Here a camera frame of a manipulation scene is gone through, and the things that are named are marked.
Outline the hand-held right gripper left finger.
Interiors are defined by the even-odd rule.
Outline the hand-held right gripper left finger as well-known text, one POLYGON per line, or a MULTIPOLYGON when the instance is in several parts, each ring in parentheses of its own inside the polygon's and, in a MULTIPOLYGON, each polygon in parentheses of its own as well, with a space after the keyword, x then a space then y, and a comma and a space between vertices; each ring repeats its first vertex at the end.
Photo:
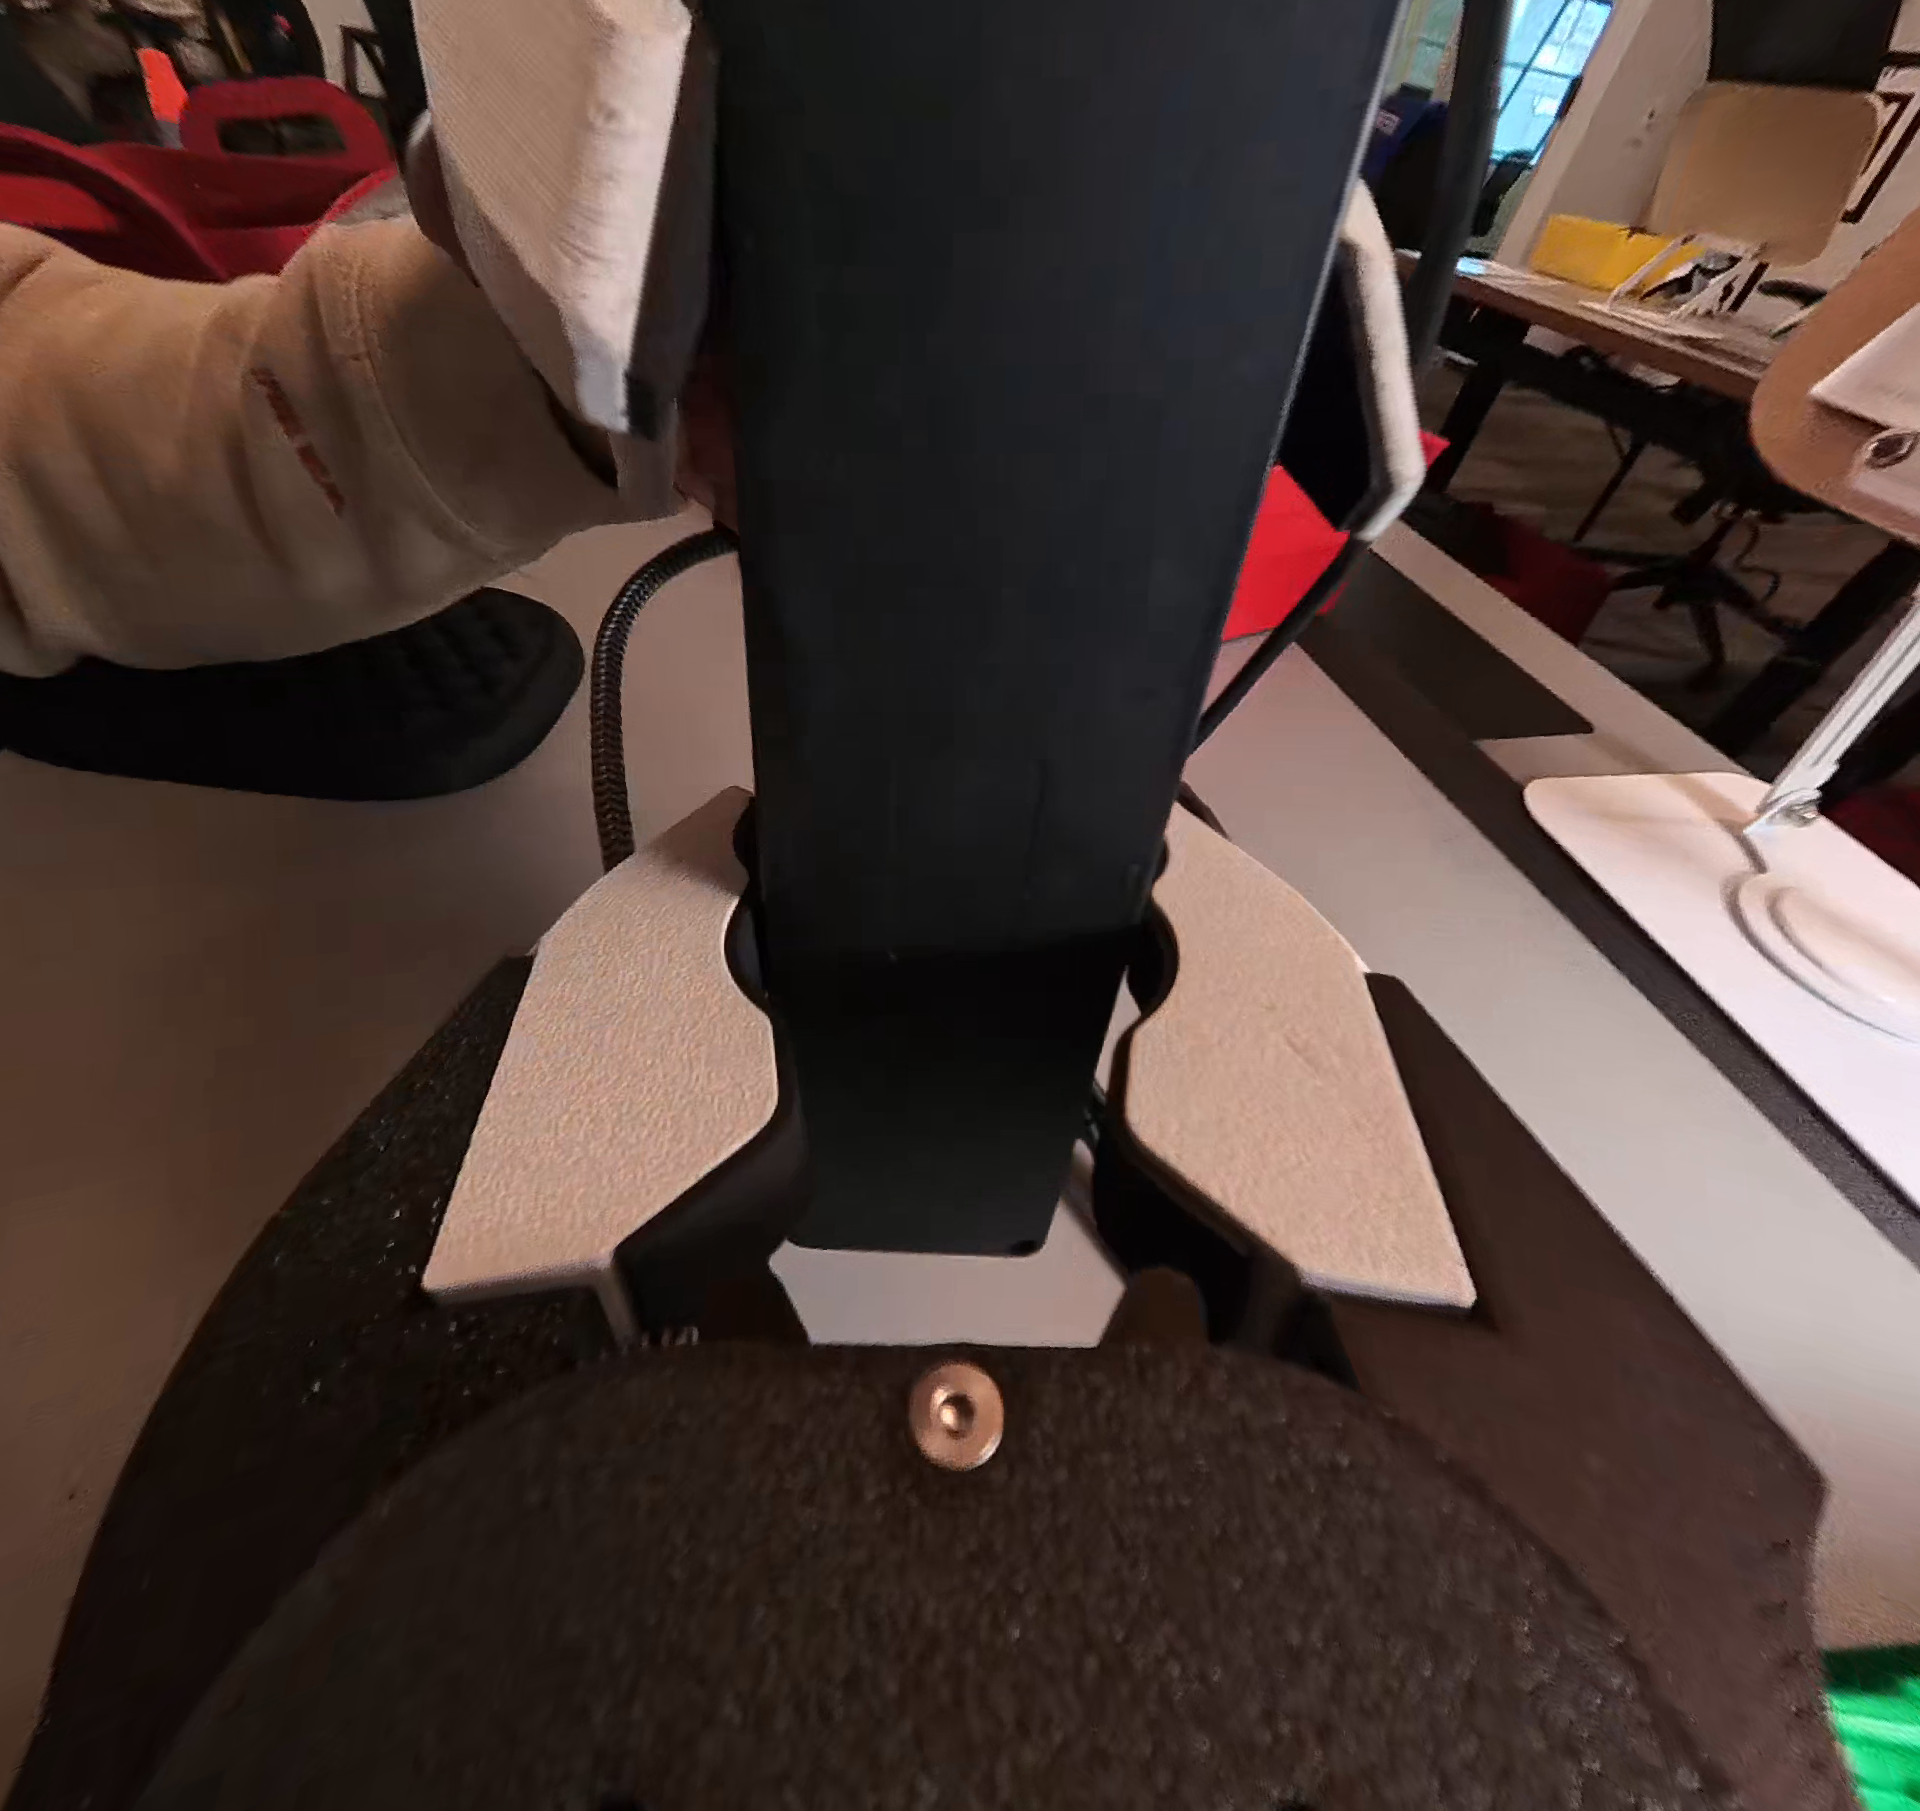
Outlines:
POLYGON ((621 1344, 692 1330, 806 1200, 726 788, 540 940, 429 1254, 442 1302, 587 1292, 621 1344))

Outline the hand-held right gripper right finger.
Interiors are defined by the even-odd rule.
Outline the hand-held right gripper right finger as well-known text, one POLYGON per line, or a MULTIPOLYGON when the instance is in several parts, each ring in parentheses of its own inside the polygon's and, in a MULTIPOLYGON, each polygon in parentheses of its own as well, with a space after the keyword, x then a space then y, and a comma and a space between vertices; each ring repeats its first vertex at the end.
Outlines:
POLYGON ((1215 1344, 1339 1302, 1470 1320, 1477 1278, 1355 948, 1174 808, 1094 1120, 1092 1224, 1174 1272, 1215 1344))

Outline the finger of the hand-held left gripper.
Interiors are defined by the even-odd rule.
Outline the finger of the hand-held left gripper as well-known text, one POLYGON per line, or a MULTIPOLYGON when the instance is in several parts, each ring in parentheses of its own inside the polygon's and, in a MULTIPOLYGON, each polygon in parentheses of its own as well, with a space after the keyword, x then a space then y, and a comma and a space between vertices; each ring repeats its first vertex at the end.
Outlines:
POLYGON ((1274 464, 1347 540, 1378 540, 1428 474, 1398 259, 1364 183, 1349 193, 1274 464))
POLYGON ((708 311, 700 0, 410 0, 464 263, 580 423, 670 435, 708 311))

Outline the red plastic bin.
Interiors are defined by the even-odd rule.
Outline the red plastic bin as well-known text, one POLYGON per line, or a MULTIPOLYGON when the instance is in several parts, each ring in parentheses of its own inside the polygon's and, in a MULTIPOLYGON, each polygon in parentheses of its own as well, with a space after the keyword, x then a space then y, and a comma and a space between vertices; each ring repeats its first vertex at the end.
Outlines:
POLYGON ((1261 638, 1309 596, 1345 546, 1345 534, 1274 466, 1237 578, 1220 642, 1261 638))

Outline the black seven-port usb hub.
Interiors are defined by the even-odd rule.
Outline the black seven-port usb hub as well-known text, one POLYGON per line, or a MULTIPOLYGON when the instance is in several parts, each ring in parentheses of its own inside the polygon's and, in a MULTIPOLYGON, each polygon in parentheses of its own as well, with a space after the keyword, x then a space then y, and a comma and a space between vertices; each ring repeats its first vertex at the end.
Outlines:
POLYGON ((803 1248, 1053 1224, 1405 0, 703 0, 803 1248))

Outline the green plastic bin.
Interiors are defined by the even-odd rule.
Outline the green plastic bin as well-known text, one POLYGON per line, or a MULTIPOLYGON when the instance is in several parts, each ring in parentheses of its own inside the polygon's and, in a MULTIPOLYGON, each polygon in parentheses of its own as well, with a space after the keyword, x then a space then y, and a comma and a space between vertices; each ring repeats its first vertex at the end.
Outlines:
POLYGON ((1823 1656, 1830 1722, 1864 1810, 1919 1810, 1919 1646, 1823 1656))

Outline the person's left forearm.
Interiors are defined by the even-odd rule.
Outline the person's left forearm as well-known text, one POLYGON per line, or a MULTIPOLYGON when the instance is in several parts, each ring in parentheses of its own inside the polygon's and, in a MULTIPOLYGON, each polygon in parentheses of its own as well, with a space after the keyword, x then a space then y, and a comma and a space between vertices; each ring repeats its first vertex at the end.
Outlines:
POLYGON ((316 654, 683 506, 676 447, 572 423, 410 217, 223 287, 7 227, 2 291, 12 676, 316 654))

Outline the person's left hand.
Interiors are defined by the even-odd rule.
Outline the person's left hand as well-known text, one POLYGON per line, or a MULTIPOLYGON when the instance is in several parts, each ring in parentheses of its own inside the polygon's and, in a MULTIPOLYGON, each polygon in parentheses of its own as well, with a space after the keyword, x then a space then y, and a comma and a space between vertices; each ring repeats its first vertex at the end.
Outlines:
POLYGON ((422 239, 429 241, 444 257, 444 261, 468 281, 468 285, 476 287, 458 231, 458 221, 453 213, 448 183, 431 113, 422 113, 414 121, 400 155, 398 175, 405 185, 408 215, 418 227, 422 239))

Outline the yellow plastic bin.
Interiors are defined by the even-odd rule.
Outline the yellow plastic bin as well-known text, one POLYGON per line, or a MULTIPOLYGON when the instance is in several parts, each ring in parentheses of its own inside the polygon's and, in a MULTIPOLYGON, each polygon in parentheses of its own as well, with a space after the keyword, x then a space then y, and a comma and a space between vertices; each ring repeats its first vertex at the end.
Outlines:
POLYGON ((1643 285, 1681 245, 1641 229, 1552 215, 1539 231, 1526 271, 1557 285, 1617 295, 1643 285))

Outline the dark red floor bin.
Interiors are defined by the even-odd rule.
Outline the dark red floor bin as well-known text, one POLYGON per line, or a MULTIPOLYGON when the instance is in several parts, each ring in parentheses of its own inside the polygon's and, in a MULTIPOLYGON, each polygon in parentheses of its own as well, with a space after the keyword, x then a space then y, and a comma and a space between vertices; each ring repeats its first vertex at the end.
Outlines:
POLYGON ((1557 638, 1580 646, 1610 598, 1608 570, 1487 504, 1444 504, 1451 512, 1428 540, 1557 638))

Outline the wooden desk with black legs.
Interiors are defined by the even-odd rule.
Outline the wooden desk with black legs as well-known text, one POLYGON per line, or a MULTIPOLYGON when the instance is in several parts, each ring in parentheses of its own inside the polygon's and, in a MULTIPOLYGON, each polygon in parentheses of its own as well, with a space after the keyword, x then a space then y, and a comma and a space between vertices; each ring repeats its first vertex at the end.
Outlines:
POLYGON ((1775 478, 1751 411, 1782 339, 1473 263, 1442 331, 1451 405, 1415 510, 1462 562, 1493 518, 1602 586, 1605 658, 1731 758, 1775 756, 1888 624, 1916 550, 1775 478))

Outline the instruction sheet on white stand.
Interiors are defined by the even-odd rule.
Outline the instruction sheet on white stand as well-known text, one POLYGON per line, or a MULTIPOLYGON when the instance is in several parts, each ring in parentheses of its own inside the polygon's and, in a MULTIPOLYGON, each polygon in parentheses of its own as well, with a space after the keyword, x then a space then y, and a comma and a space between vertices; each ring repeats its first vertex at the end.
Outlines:
MULTIPOLYGON (((1875 433, 1812 385, 1919 305, 1911 215, 1801 321, 1759 387, 1751 435, 1778 480, 1916 552, 1916 435, 1875 433)), ((1820 1004, 1916 1044, 1916 884, 1823 816, 1829 786, 1916 676, 1909 594, 1884 642, 1769 786, 1735 774, 1539 778, 1528 816, 1754 1038, 1820 1004)))

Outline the document stand with black sheet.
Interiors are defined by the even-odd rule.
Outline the document stand with black sheet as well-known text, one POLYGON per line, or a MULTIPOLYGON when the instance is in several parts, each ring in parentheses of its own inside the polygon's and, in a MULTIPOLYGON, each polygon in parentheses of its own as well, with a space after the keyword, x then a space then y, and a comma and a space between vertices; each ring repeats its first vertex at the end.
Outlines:
POLYGON ((1703 327, 1762 269, 1816 263, 1916 131, 1916 0, 1629 0, 1643 133, 1663 135, 1632 261, 1605 305, 1703 327), (1912 91, 1887 105, 1898 75, 1912 91))

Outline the black wrist rest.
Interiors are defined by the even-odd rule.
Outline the black wrist rest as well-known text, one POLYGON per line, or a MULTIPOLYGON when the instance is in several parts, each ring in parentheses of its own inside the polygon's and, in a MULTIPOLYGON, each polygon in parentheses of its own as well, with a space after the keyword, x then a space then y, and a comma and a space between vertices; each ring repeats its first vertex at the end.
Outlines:
POLYGON ((432 800, 522 766, 585 672, 559 612, 483 590, 405 630, 280 662, 7 674, 2 748, 49 768, 234 794, 432 800))

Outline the printed instruction sheet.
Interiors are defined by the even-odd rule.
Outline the printed instruction sheet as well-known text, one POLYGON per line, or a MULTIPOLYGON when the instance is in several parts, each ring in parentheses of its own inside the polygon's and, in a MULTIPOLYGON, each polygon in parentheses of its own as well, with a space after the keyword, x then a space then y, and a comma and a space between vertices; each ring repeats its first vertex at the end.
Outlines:
POLYGON ((1816 407, 1875 433, 1919 435, 1919 313, 1870 339, 1818 385, 1816 407))

